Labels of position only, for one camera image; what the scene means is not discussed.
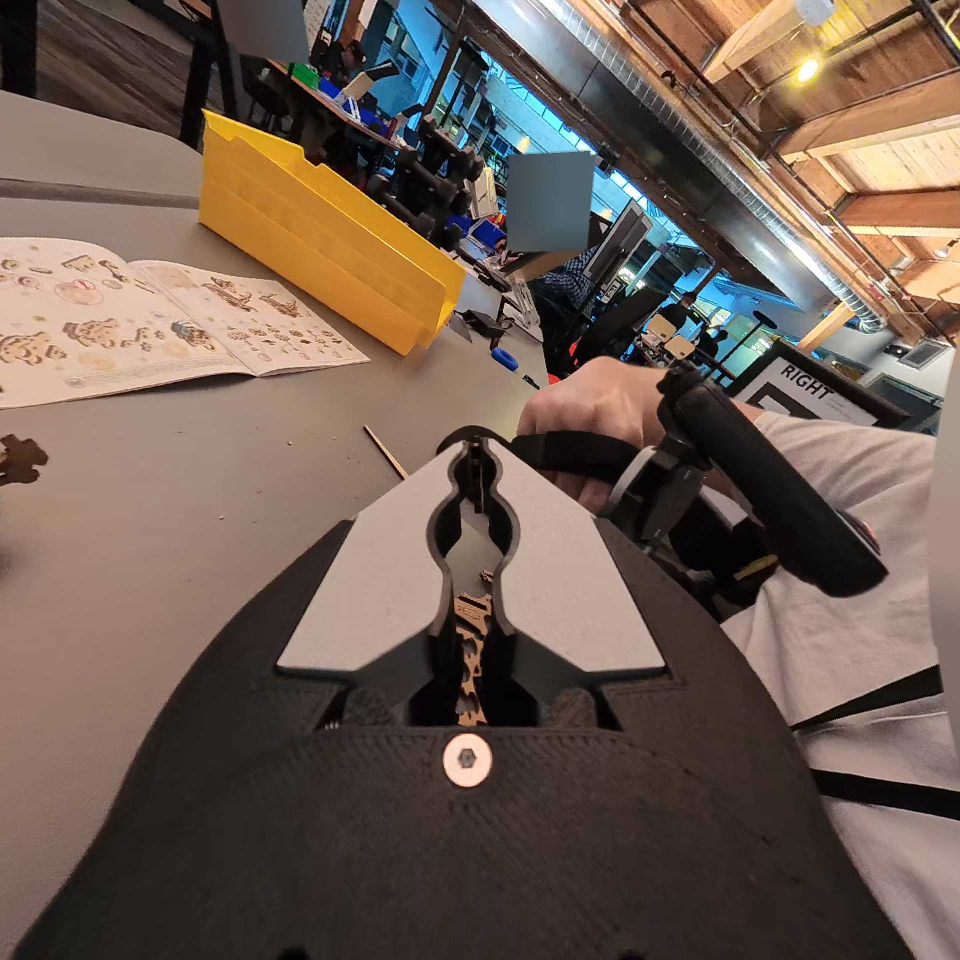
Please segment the paper instruction booklet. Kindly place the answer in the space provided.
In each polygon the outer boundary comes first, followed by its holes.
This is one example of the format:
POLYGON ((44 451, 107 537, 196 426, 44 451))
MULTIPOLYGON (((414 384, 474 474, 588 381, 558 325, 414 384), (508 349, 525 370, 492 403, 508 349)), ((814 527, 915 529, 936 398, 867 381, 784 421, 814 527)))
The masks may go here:
POLYGON ((1 240, 4 411, 368 362, 275 280, 126 262, 70 239, 1 240))

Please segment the black framed tag sign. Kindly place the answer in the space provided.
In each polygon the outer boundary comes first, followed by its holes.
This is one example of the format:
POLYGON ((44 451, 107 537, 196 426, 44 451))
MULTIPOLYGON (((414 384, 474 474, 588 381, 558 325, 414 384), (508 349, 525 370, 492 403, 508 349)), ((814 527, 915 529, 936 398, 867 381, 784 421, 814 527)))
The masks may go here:
POLYGON ((934 435, 939 408, 915 391, 866 389, 793 344, 773 344, 726 388, 731 399, 803 419, 934 435))

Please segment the yellow plastic bin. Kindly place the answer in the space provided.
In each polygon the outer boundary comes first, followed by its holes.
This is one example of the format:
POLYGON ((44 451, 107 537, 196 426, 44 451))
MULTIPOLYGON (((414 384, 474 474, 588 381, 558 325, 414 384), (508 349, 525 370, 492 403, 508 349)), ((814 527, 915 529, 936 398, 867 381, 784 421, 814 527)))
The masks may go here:
POLYGON ((203 117, 198 222, 395 353, 428 349, 464 267, 299 145, 203 117))

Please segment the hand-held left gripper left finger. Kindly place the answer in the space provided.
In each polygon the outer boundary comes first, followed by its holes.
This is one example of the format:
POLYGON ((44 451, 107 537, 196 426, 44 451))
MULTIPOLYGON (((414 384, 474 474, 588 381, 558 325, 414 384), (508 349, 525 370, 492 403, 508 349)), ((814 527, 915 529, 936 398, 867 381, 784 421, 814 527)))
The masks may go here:
POLYGON ((418 724, 456 724, 464 656, 448 563, 462 537, 461 439, 349 523, 278 673, 382 694, 418 724))

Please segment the person's right hand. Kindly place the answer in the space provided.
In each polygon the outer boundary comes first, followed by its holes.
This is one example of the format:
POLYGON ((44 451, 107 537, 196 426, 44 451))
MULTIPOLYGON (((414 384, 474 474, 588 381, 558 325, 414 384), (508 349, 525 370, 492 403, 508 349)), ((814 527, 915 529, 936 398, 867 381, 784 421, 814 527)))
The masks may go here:
POLYGON ((532 396, 515 432, 577 431, 615 438, 637 450, 656 447, 666 436, 658 417, 665 377, 662 368, 598 357, 532 396))

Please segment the computer monitor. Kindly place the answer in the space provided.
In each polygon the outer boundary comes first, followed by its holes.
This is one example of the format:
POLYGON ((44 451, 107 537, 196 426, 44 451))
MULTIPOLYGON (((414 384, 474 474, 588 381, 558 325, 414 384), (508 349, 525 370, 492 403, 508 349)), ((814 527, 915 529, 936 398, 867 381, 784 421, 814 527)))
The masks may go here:
POLYGON ((593 285, 608 282, 633 256, 653 226, 643 206, 630 200, 583 267, 583 275, 593 285))

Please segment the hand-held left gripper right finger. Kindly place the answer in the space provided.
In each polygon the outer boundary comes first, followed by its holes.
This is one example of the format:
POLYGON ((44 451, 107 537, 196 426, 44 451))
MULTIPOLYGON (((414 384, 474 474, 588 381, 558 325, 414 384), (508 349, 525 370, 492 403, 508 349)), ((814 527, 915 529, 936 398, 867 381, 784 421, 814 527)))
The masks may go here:
POLYGON ((495 438, 480 508, 499 554, 481 654, 487 722, 538 722, 566 690, 666 675, 666 660, 596 519, 495 438))

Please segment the thin wooden stick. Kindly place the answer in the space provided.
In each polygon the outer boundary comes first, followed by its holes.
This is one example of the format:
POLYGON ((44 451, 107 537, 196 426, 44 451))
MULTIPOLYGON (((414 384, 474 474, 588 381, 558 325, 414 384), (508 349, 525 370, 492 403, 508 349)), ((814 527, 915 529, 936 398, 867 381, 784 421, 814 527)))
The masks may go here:
POLYGON ((376 435, 373 429, 367 424, 363 425, 363 431, 366 435, 366 438, 370 440, 376 450, 380 453, 383 459, 390 466, 393 473, 401 480, 408 478, 409 474, 400 461, 394 456, 394 454, 387 448, 387 446, 381 441, 380 438, 376 435))

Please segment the dark equipment stack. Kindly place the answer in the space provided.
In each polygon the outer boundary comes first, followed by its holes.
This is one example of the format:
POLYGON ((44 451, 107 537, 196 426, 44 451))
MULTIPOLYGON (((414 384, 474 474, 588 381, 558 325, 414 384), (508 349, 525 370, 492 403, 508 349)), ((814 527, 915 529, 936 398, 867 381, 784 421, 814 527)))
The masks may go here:
POLYGON ((474 188, 489 172, 473 148, 459 147, 435 117, 423 117, 418 145, 396 152, 393 175, 374 174, 365 193, 415 234, 446 252, 463 236, 460 222, 472 211, 474 188))

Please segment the laser-cut wooden parts sheet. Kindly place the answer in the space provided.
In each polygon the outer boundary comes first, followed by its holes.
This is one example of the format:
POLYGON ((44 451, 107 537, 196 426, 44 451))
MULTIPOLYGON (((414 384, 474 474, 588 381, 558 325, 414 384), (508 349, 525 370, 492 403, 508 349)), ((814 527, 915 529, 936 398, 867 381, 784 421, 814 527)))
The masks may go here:
MULTIPOLYGON (((466 443, 462 466, 465 469, 464 498, 474 513, 486 516, 484 449, 479 439, 466 443)), ((493 598, 489 593, 474 595, 459 591, 454 596, 453 612, 457 635, 461 642, 462 679, 456 705, 457 722, 461 727, 487 725, 481 702, 482 655, 493 618, 493 598)))

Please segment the wooden mechanical model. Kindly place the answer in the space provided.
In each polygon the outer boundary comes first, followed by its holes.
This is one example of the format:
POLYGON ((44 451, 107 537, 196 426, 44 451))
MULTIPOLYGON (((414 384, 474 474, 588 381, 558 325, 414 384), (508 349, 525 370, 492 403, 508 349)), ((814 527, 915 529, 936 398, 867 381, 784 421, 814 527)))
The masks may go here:
POLYGON ((1 488, 36 482, 48 463, 48 454, 33 439, 13 434, 1 438, 1 488))

